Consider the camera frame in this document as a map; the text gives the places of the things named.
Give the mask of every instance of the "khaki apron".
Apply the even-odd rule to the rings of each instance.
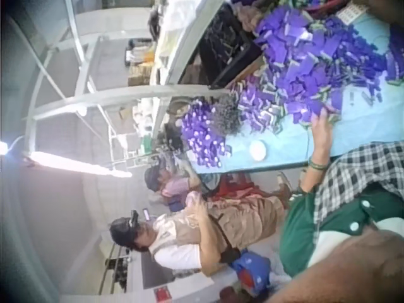
[[[229,244],[243,249],[271,236],[284,219],[282,203],[274,196],[208,203],[208,213],[214,223],[220,252],[226,251]],[[156,241],[149,247],[153,256],[161,248],[201,242],[198,221],[186,209],[159,217],[153,227],[158,231]]]

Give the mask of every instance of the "plaid shirt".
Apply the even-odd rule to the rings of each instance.
[[[329,167],[314,200],[318,230],[331,212],[353,201],[374,182],[404,199],[404,141],[362,145]]]

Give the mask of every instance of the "green bracelet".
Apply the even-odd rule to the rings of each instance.
[[[328,168],[328,164],[327,165],[319,165],[319,164],[315,164],[312,160],[311,157],[309,158],[309,166],[315,170],[326,170]]]

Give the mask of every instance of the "pink shirt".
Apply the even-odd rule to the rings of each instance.
[[[162,190],[162,195],[171,198],[173,196],[187,194],[189,191],[189,178],[173,177]]]

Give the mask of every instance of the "light blue table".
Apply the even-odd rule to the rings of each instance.
[[[355,28],[368,42],[378,47],[384,54],[388,49],[389,26],[374,17],[364,14],[356,22]],[[383,102],[375,102],[370,107],[362,98],[367,89],[348,86],[344,91],[342,119],[335,124],[334,142],[331,156],[339,156],[371,141],[404,140],[404,85],[389,85],[381,77]],[[274,135],[270,131],[250,134],[250,128],[244,126],[237,136],[229,136],[227,144],[232,147],[233,155],[222,157],[222,167],[207,168],[193,163],[197,173],[231,172],[236,170],[271,169],[284,165],[293,165],[308,160],[313,151],[311,130],[305,130],[293,124],[292,117],[282,121],[283,131]],[[265,143],[267,156],[263,161],[254,161],[249,153],[252,141]]]

